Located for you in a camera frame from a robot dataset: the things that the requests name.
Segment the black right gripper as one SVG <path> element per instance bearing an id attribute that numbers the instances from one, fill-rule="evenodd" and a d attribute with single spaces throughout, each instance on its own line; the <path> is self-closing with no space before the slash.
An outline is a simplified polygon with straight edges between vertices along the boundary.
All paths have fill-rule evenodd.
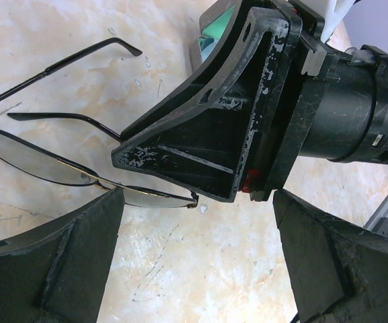
<path id="1" fill-rule="evenodd" d="M 340 51 L 325 41 L 325 16 L 290 1 L 301 19 L 281 95 L 247 171 L 253 201 L 281 189 L 299 156 L 388 165 L 388 53 L 372 45 Z"/>

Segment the light blue cleaning cloth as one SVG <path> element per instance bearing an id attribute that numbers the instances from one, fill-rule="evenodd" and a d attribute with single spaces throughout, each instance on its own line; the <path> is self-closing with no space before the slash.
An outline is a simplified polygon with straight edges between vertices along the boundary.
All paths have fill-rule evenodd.
<path id="1" fill-rule="evenodd" d="M 210 56 L 211 52 L 215 49 L 216 45 L 219 43 L 219 38 L 213 37 L 201 37 L 199 38 L 200 46 L 200 58 L 201 62 L 205 62 Z"/>

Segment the black aviator sunglasses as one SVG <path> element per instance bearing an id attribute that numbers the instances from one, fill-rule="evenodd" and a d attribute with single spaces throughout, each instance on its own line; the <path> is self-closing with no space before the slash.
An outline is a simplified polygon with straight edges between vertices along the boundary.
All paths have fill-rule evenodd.
<path id="1" fill-rule="evenodd" d="M 135 57 L 139 57 L 143 53 L 140 49 L 125 42 L 119 37 L 105 39 L 63 58 L 45 68 L 37 75 L 21 82 L 6 92 L 1 93 L 0 102 L 27 88 L 33 83 L 36 83 L 83 57 L 111 44 L 118 44 L 124 47 Z M 105 179 L 86 166 L 2 130 L 0 130 L 0 160 L 35 178 L 63 186 L 97 186 L 103 190 L 108 190 L 109 188 L 105 185 L 110 184 L 114 187 L 121 188 L 124 193 L 124 202 L 127 205 L 135 207 L 193 209 L 198 205 L 198 195 L 195 192 L 192 192 L 190 197 L 185 197 L 153 190 L 151 188 L 126 186 Z"/>

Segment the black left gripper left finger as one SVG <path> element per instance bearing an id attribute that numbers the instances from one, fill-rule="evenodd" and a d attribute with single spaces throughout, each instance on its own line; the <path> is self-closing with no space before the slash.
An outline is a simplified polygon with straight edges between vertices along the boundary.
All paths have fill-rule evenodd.
<path id="1" fill-rule="evenodd" d="M 123 210 L 116 188 L 0 240 L 0 322 L 96 322 Z"/>

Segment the grey glasses case green lining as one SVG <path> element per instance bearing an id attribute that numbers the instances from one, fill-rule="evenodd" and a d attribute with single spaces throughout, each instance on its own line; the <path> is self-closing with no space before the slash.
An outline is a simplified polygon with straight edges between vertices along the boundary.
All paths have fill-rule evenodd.
<path id="1" fill-rule="evenodd" d="M 192 72 L 212 57 L 221 65 L 225 57 L 218 55 L 223 48 L 226 32 L 232 28 L 233 16 L 237 16 L 241 1 L 219 0 L 213 3 L 199 18 L 199 35 L 189 46 Z"/>

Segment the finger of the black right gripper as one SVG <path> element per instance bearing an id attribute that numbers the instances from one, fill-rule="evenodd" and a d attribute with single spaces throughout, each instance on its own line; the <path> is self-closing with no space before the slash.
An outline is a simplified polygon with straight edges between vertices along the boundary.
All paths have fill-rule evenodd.
<path id="1" fill-rule="evenodd" d="M 112 151 L 115 168 L 156 176 L 231 202 L 245 180 L 254 137 L 269 126 L 301 19 L 289 6 L 251 6 L 233 50 L 195 97 L 198 112 L 159 121 Z"/>
<path id="2" fill-rule="evenodd" d="M 182 110 L 198 112 L 195 98 L 212 80 L 230 55 L 247 19 L 250 1 L 216 1 L 199 18 L 200 34 L 218 40 L 206 59 L 192 61 L 192 74 L 162 101 L 121 132 L 130 139 L 159 121 L 177 121 Z"/>

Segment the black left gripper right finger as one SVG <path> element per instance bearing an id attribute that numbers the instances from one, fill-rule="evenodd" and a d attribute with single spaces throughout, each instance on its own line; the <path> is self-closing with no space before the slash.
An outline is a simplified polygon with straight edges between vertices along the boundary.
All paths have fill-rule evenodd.
<path id="1" fill-rule="evenodd" d="M 273 207 L 293 322 L 388 322 L 388 238 L 280 189 Z"/>

